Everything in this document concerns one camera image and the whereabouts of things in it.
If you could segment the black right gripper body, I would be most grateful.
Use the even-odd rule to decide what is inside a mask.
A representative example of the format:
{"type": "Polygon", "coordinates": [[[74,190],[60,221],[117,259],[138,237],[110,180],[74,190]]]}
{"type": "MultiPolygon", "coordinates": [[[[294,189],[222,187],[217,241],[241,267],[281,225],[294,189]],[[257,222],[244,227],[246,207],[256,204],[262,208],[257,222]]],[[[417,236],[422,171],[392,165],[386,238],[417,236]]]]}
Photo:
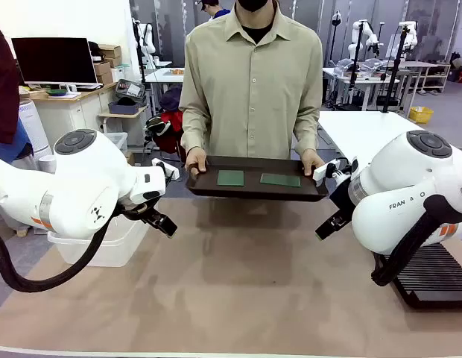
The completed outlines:
{"type": "Polygon", "coordinates": [[[355,205],[348,192],[350,183],[351,179],[347,178],[338,184],[334,192],[329,196],[330,200],[338,208],[338,211],[330,218],[332,224],[348,224],[352,220],[355,205]]]}

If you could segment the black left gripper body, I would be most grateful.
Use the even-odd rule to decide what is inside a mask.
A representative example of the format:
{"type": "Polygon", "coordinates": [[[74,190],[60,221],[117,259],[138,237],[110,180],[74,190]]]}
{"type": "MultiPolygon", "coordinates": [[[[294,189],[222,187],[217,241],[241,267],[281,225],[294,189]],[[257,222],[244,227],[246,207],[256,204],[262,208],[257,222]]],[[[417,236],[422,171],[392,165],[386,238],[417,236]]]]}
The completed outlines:
{"type": "Polygon", "coordinates": [[[162,224],[165,215],[155,209],[155,205],[161,199],[158,192],[146,192],[145,202],[134,204],[130,198],[123,197],[117,202],[117,213],[132,221],[143,221],[148,224],[162,224]]]}

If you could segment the person's left hand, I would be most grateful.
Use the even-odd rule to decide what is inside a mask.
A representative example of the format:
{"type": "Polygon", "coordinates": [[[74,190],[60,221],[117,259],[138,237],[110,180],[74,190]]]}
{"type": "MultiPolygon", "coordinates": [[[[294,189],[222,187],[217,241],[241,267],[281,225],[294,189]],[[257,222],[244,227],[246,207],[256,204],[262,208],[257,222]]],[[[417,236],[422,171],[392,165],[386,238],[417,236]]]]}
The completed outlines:
{"type": "Polygon", "coordinates": [[[306,177],[311,177],[314,169],[320,168],[325,164],[317,152],[311,148],[306,149],[300,158],[303,164],[304,175],[306,177]]]}

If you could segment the person's right hand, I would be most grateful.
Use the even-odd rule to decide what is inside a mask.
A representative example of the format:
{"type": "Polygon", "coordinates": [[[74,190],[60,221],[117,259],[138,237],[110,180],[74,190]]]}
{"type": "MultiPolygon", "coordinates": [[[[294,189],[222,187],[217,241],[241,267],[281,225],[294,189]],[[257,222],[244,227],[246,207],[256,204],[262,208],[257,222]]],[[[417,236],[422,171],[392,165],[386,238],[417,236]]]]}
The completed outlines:
{"type": "Polygon", "coordinates": [[[206,172],[206,152],[200,147],[189,150],[186,157],[186,171],[190,175],[206,172]]]}

